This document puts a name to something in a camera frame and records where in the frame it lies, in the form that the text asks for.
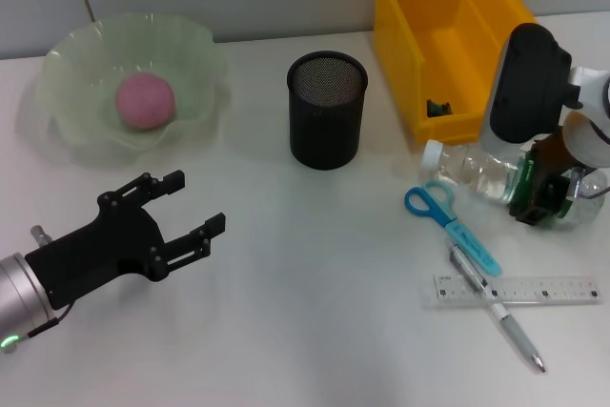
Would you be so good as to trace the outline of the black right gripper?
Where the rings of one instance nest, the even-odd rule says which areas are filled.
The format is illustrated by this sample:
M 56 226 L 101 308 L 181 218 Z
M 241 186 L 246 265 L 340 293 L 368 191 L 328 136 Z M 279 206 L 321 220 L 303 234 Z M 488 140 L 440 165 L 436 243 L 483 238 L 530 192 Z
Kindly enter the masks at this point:
M 569 179 L 560 175 L 579 167 L 580 162 L 568 151 L 563 132 L 535 140 L 530 153 L 534 160 L 533 179 L 523 176 L 519 180 L 508 209 L 516 221 L 539 226 L 565 217 L 570 210 L 571 203 L 566 198 Z M 535 194 L 531 194 L 533 183 L 543 183 Z

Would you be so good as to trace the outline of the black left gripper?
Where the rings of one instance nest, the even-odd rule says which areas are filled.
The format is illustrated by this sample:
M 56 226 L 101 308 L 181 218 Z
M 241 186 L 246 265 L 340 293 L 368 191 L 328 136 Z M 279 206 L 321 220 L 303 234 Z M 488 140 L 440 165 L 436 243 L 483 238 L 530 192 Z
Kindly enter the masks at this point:
M 143 173 L 97 198 L 99 214 L 90 224 L 25 256 L 59 310 L 121 275 L 161 281 L 171 272 L 211 255 L 212 240 L 226 230 L 226 215 L 216 214 L 188 234 L 164 243 L 154 219 L 141 208 L 185 188 L 177 170 L 162 179 Z

